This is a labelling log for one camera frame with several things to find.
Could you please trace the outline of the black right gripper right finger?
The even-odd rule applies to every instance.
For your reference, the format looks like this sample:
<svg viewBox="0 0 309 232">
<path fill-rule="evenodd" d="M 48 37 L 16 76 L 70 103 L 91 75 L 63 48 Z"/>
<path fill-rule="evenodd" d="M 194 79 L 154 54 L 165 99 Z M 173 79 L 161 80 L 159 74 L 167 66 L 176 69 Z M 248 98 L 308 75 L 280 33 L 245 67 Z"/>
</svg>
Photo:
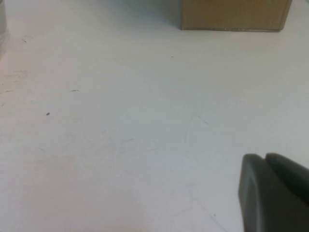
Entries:
<svg viewBox="0 0 309 232">
<path fill-rule="evenodd" d="M 303 202 L 309 201 L 309 170 L 276 153 L 268 153 L 266 162 L 289 191 Z"/>
</svg>

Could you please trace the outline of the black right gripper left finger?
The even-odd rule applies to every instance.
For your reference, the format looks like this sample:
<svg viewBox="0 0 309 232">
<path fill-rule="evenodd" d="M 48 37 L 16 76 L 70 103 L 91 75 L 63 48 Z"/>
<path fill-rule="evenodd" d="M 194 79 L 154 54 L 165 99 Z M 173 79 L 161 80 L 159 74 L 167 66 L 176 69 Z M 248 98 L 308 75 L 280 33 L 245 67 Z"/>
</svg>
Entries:
<svg viewBox="0 0 309 232">
<path fill-rule="evenodd" d="M 309 230 L 309 202 L 292 194 L 259 155 L 242 159 L 239 203 L 246 232 Z"/>
</svg>

